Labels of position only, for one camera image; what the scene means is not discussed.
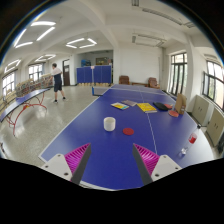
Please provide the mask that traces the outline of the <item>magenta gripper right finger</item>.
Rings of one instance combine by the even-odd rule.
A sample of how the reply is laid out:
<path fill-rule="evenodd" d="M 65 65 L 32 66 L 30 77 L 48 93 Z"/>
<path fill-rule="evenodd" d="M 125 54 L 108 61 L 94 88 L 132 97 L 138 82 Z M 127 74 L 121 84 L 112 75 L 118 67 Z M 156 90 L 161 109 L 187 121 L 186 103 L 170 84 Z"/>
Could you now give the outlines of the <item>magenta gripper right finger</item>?
<path fill-rule="evenodd" d="M 133 144 L 132 153 L 144 185 L 181 170 L 168 155 L 159 156 L 138 144 Z"/>

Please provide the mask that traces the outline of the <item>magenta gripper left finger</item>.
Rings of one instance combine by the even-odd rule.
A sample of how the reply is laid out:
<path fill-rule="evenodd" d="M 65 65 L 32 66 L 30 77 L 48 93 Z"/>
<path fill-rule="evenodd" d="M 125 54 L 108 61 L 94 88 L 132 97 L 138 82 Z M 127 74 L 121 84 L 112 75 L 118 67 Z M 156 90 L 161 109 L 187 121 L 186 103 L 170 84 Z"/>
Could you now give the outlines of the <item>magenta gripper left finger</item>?
<path fill-rule="evenodd" d="M 90 155 L 91 144 L 87 143 L 65 155 L 56 154 L 42 166 L 42 169 L 79 185 Z"/>

